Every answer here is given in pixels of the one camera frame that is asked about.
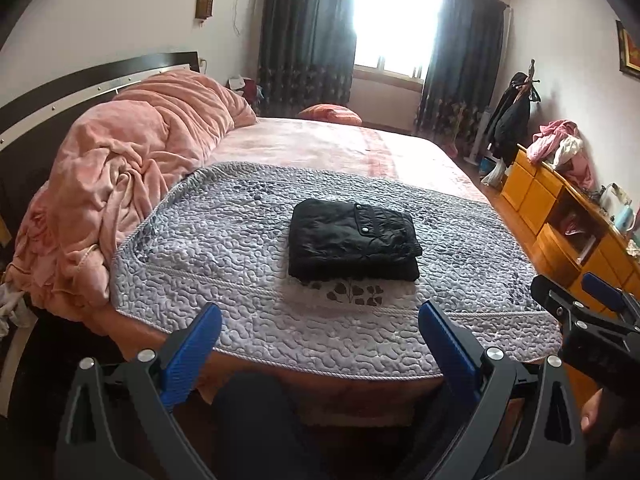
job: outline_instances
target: blue gripper pad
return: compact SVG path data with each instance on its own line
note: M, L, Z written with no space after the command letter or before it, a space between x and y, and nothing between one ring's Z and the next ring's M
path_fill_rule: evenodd
M173 332L167 338L164 346L168 348L175 345L176 340L180 344L169 357L166 366L162 366L161 371L160 400L167 410L171 411L176 404L187 400L198 379L200 368L220 336L221 329L222 314L219 307L211 303L186 329Z
M468 331L460 327L454 329L452 323L444 319L444 314L440 315L429 301L420 307L418 327L452 393L472 410L480 401L480 371L454 333L454 330ZM480 343L474 342L481 352Z
M591 272L582 277L582 290L613 312L623 312L625 300L619 290Z

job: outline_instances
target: folded black garment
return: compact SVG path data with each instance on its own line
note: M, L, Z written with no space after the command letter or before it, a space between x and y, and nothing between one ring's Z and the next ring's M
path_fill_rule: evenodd
M422 248L411 216L390 209L309 198L293 209L289 274L299 280L415 281Z

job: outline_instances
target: pillow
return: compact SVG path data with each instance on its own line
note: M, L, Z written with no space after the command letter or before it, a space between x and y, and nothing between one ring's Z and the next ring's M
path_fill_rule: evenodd
M362 126L362 119L355 112L340 105L314 105L298 114L299 119L322 121L324 123Z

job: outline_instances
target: black headboard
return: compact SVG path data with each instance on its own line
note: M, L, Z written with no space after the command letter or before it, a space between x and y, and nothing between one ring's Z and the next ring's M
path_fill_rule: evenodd
M198 53L149 54L94 66L50 81L0 108L0 216L14 240L71 124L122 88L179 66L198 72ZM0 246L0 267L10 260L14 240Z

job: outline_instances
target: framed picture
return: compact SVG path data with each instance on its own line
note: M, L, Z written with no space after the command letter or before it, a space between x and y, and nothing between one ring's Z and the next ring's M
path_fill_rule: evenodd
M620 72L640 79L640 49L636 47L622 23L616 20L616 25L620 44Z

